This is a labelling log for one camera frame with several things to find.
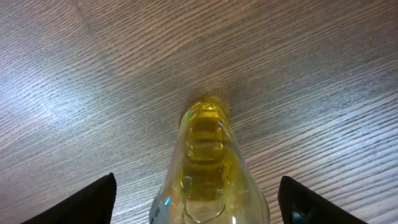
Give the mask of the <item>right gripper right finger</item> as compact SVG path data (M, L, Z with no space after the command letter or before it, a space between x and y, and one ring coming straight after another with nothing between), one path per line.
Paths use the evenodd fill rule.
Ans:
M366 224L289 176L283 176L278 202L284 224Z

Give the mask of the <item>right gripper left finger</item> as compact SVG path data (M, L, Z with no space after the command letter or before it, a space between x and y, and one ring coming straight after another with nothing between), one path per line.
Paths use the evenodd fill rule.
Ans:
M110 224L116 192L109 173L23 224Z

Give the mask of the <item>yellow oil bottle silver cap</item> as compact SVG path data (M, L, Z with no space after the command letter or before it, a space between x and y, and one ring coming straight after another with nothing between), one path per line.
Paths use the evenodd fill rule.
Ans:
M154 197L150 224L270 223L217 97L194 101L182 114L165 181Z

